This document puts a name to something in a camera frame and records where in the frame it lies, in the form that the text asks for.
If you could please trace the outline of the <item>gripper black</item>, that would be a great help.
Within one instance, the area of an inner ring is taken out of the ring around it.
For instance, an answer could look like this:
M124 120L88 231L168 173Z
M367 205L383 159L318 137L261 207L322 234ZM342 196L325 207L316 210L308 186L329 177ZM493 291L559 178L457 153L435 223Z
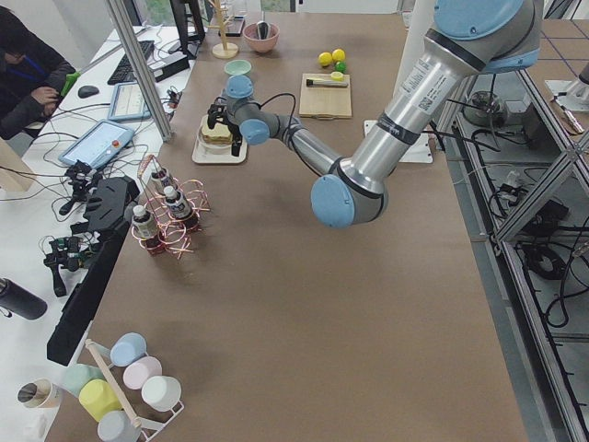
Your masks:
M233 157L238 157L240 155L241 143L243 141L243 136L240 132L239 126L228 122L227 128L232 135L232 145L231 145L231 155Z

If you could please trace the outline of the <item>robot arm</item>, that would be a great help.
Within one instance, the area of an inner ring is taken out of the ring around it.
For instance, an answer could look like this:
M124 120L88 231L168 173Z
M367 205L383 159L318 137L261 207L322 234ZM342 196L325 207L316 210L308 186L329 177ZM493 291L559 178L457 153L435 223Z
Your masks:
M340 154L296 117L265 111L247 76L231 76L222 114L248 145L281 141L317 174L310 205L323 225L345 228L376 220L387 209L387 178L463 81L525 69L537 61L540 1L437 1L422 53L381 113Z

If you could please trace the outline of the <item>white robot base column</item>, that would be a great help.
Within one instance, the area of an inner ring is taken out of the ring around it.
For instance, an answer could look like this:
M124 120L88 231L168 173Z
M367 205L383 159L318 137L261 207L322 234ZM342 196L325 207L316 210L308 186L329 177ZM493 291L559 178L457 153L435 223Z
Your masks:
M401 7L401 15L403 17L404 23L409 28L410 25L410 7L409 6L400 6ZM375 120L364 120L363 122L363 129L364 129L364 136L367 136L372 127L375 125ZM432 149L430 146L430 142L434 141L430 135L428 134L421 134L418 138L418 141L415 142L408 150L405 152L403 157L400 159L400 163L411 163L411 164L432 164L433 163L433 154Z

